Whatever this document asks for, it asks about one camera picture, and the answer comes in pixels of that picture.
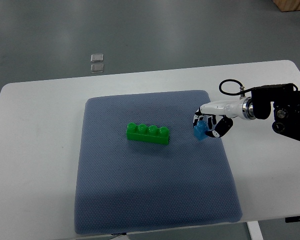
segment concrete floor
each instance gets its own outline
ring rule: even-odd
[[[273,60],[300,70],[300,11],[280,12],[271,0],[0,0],[0,91],[91,76],[93,53],[104,54],[99,75]],[[265,240],[300,240],[300,223],[259,224]],[[250,239],[243,223],[131,239],[172,238]]]

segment robotic hand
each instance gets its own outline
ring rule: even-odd
[[[240,92],[224,92],[222,84],[226,82],[238,83]],[[267,119],[271,113],[271,102],[273,102],[274,123],[272,129],[277,134],[300,141],[300,91],[296,85],[287,83],[244,89],[243,85],[234,79],[227,79],[220,83],[220,92],[230,96],[240,95],[240,99],[214,101],[201,105],[193,117],[194,133],[199,140],[204,138],[196,135],[197,127],[201,127],[202,123],[207,124],[204,130],[205,137],[220,138],[233,126],[232,118]],[[245,96],[247,92],[251,92],[251,97]],[[216,116],[222,116],[218,123]]]

